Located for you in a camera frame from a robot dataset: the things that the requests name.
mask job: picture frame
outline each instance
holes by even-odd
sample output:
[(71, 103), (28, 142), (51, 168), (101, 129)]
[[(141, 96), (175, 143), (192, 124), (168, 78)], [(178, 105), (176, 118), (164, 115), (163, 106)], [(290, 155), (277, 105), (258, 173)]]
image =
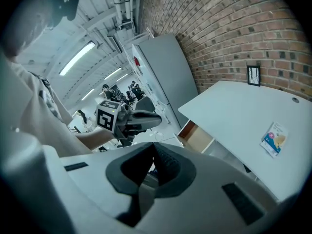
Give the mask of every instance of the picture frame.
[(260, 66), (247, 66), (247, 83), (249, 85), (260, 87)]

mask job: pink logo on package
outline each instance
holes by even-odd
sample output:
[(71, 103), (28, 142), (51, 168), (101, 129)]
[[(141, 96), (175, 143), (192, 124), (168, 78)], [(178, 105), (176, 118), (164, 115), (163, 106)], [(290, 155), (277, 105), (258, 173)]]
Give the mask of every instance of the pink logo on package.
[(274, 138), (274, 133), (270, 132), (270, 133), (269, 133), (269, 137), (270, 137), (270, 138)]

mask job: white table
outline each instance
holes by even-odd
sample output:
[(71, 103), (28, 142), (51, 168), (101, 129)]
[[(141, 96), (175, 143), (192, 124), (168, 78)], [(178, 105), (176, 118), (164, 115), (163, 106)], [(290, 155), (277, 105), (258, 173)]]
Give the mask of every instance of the white table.
[[(244, 163), (279, 200), (303, 186), (312, 167), (312, 102), (268, 87), (219, 81), (179, 111)], [(260, 146), (273, 121), (289, 131), (276, 158)]]

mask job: white marker cube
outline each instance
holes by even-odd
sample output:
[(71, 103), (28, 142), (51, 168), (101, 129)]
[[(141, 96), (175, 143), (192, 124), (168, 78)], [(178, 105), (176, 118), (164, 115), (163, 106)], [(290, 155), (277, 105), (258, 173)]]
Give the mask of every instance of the white marker cube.
[(121, 111), (121, 103), (111, 100), (102, 101), (97, 105), (97, 126), (114, 133), (119, 111)]

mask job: gray refrigerator side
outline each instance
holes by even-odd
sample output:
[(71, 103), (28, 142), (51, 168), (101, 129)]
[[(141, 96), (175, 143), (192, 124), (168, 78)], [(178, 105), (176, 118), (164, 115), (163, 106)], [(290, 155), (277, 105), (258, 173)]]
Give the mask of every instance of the gray refrigerator side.
[(198, 95), (187, 60), (173, 34), (163, 35), (139, 44), (172, 110), (183, 127), (187, 118), (178, 108)]

